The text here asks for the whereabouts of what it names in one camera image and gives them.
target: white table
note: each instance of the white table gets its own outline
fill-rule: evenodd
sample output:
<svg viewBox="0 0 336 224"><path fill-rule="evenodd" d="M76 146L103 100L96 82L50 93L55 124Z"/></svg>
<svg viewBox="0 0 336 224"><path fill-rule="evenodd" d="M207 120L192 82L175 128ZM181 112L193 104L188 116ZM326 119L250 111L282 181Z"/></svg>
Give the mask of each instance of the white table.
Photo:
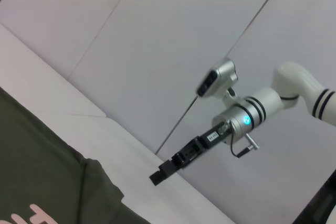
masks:
<svg viewBox="0 0 336 224"><path fill-rule="evenodd" d="M0 86L86 158L152 224L233 224L181 176L155 187L162 161L0 25Z"/></svg>

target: cable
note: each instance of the cable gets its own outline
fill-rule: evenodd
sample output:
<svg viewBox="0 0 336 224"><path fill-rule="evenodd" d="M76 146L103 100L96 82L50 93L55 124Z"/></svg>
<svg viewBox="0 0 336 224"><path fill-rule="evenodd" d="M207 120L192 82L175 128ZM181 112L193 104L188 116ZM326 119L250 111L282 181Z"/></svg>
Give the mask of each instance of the cable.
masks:
<svg viewBox="0 0 336 224"><path fill-rule="evenodd" d="M236 155L233 151L233 139L234 139L234 134L235 134L235 129L233 128L233 124L230 121L230 128L231 128L231 143L230 143L230 149L231 149L231 153L232 155L234 155L235 157L238 157L238 155Z"/></svg>

